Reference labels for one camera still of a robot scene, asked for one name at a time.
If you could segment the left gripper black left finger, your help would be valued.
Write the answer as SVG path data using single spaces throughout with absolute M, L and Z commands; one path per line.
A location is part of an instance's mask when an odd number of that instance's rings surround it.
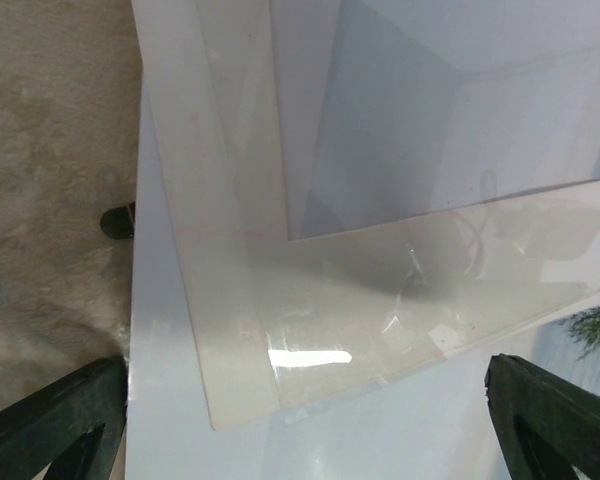
M 0 479 L 107 479 L 126 425 L 127 367 L 95 360 L 0 411 Z

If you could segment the white passe-partout mat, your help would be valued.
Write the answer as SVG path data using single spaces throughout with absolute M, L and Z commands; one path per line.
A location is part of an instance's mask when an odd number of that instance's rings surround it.
M 214 428 L 600 302 L 600 1 L 132 9 Z

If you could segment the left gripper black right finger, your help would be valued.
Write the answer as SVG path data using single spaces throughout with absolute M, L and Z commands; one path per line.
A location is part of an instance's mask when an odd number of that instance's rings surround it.
M 513 479 L 600 479 L 600 397 L 505 354 L 491 358 L 485 387 Z

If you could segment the landscape photo with white mat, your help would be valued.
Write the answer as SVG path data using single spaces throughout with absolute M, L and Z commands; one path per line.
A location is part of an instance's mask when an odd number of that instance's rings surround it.
M 598 157 L 477 139 L 482 87 L 396 119 L 327 93 L 303 161 L 251 75 L 220 122 L 205 75 L 143 93 L 126 475 L 487 479 L 500 352 L 578 362 L 557 319 L 600 304 Z

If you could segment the yellow handled screwdriver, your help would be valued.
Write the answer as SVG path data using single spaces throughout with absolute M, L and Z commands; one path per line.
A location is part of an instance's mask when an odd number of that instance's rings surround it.
M 135 210 L 135 202 L 107 210 L 100 217 L 101 231 L 113 240 L 132 239 L 135 233 Z

